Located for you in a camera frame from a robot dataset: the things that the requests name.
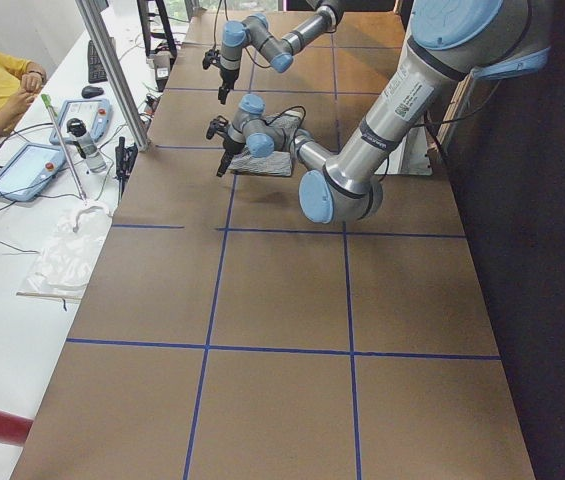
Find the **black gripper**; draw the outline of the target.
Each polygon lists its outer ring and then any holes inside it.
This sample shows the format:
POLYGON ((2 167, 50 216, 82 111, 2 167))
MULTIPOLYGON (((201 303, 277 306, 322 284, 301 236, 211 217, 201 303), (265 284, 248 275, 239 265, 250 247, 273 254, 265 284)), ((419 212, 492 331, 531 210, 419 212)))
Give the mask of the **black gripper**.
POLYGON ((224 154, 216 171, 217 177, 223 177, 231 165, 232 158, 243 150, 243 135, 233 128, 227 118, 219 115, 209 122, 205 136, 207 140, 212 140, 215 136, 223 139, 224 154))
POLYGON ((225 104, 239 77, 240 48, 225 46, 210 48, 204 54, 202 68, 208 70, 211 66, 217 67, 220 71, 222 84, 218 89, 218 100, 221 104, 225 104))

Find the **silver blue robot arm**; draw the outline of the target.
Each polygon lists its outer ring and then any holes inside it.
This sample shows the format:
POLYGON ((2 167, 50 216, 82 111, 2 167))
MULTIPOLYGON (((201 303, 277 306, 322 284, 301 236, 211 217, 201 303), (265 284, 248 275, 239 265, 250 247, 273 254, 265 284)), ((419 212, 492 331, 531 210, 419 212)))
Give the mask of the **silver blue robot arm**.
POLYGON ((307 168, 299 185, 304 215, 314 223, 354 221, 374 214, 383 190, 374 174, 415 126, 443 87, 471 72, 506 79, 540 70, 550 51, 551 1, 416 1, 392 78, 342 150, 333 154, 299 129, 287 133, 264 118, 265 104, 245 95, 232 120, 213 119, 224 175, 242 150, 256 158, 288 151, 307 168))
POLYGON ((334 33, 344 16, 342 1, 308 1, 314 13, 307 20, 276 38, 269 30, 264 14, 254 13, 241 21, 227 20, 223 25, 220 45, 214 44, 203 58, 202 66, 219 69, 221 85, 218 101, 225 105, 229 92, 239 78, 242 54, 253 47, 277 73, 284 73, 293 63, 293 57, 318 37, 334 33))

